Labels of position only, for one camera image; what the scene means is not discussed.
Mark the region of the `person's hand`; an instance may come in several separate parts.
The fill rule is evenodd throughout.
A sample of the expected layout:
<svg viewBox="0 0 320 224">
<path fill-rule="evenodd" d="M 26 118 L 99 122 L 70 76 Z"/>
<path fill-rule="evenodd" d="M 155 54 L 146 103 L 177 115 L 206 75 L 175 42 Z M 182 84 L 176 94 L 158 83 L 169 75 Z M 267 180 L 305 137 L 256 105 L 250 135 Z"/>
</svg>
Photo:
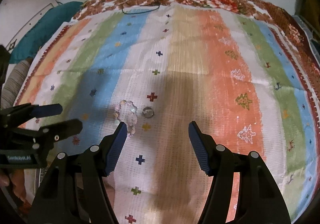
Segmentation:
<svg viewBox="0 0 320 224">
<path fill-rule="evenodd" d="M 23 202 L 26 202 L 26 189 L 24 185 L 24 170 L 14 169 L 9 175 L 1 171 L 1 187 L 7 187 L 10 183 L 13 185 L 14 194 Z"/>
</svg>

